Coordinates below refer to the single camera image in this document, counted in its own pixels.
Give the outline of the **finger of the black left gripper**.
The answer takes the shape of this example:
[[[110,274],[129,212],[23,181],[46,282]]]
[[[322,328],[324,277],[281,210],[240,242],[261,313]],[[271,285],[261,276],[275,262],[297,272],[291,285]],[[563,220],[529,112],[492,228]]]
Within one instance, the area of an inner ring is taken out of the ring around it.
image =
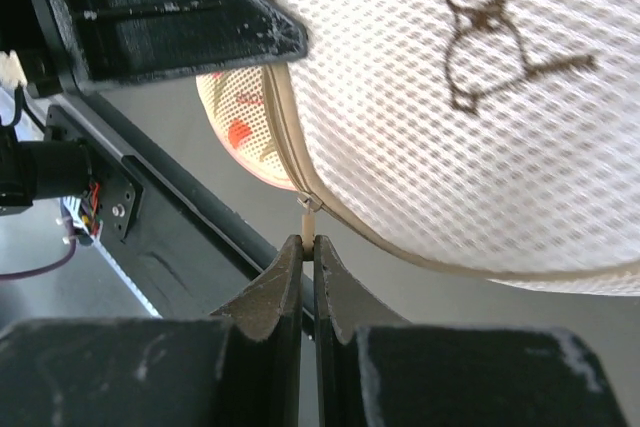
[[[290,62],[305,27],[273,0],[12,0],[31,92],[96,92]]]

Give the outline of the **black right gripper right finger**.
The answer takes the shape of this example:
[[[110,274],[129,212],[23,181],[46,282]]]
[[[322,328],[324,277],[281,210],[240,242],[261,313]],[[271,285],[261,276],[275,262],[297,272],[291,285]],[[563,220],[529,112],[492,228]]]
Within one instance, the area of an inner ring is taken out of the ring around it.
[[[313,248],[324,426],[623,426],[597,356],[558,328],[413,324],[326,236]]]

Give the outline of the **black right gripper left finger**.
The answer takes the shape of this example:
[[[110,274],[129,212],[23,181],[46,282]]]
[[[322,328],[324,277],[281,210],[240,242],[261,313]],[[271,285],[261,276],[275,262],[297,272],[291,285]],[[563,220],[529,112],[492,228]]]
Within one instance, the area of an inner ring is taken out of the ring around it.
[[[209,317],[39,319],[1,335],[5,426],[294,426],[304,249]]]

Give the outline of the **white mesh laundry bag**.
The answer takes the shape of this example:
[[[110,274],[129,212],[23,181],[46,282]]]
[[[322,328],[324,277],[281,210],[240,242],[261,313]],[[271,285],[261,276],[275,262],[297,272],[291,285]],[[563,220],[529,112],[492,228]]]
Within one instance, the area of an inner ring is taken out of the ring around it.
[[[639,292],[639,0],[276,0],[264,74],[301,195],[416,265]]]

